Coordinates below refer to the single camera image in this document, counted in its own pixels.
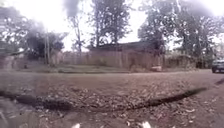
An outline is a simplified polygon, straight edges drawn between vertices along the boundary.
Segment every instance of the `tree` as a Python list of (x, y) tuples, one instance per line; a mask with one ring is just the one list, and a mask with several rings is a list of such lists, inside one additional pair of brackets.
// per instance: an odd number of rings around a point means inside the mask
[(118, 43), (128, 32), (129, 5), (125, 0), (93, 0), (96, 46)]
[(148, 18), (139, 30), (142, 40), (155, 39), (156, 31), (164, 37), (182, 39), (182, 53), (200, 58), (212, 52), (212, 37), (220, 33), (220, 19), (214, 17), (200, 1), (151, 0)]
[(14, 8), (0, 8), (0, 13), (4, 14), (0, 17), (4, 21), (0, 35), (1, 47), (7, 52), (18, 52), (22, 48), (30, 58), (37, 59), (63, 48), (62, 40), (67, 36), (66, 33), (46, 33), (42, 24), (21, 16)]

